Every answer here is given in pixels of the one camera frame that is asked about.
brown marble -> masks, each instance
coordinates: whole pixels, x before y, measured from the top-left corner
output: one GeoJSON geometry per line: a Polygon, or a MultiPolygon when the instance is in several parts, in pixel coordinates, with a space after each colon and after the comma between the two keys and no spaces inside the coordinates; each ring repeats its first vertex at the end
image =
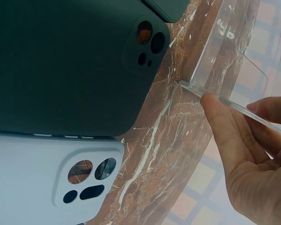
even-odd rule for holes
{"type": "MultiPolygon", "coordinates": [[[[183,18],[169,25],[172,43],[160,71],[134,127],[119,137],[126,148],[120,173],[87,225],[158,225],[181,194],[212,133],[199,99],[177,81],[190,80],[221,2],[193,0],[183,18]]],[[[231,21],[235,32],[241,30],[239,23],[231,21]]],[[[231,42],[233,53],[236,42],[231,42]]],[[[225,59],[216,59],[216,71],[222,72],[225,59]]],[[[235,80],[237,64],[227,71],[231,75],[224,80],[235,80]]],[[[232,88],[233,82],[225,91],[232,88]]]]}

phone case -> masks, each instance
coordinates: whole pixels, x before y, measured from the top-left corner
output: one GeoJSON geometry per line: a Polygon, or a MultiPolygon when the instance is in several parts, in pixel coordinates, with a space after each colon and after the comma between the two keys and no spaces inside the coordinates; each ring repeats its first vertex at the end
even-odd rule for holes
{"type": "Polygon", "coordinates": [[[0,131],[127,132],[169,40],[140,0],[0,0],[0,131]]]}
{"type": "Polygon", "coordinates": [[[76,225],[92,219],[123,154],[123,144],[113,139],[0,133],[0,225],[76,225]]]}

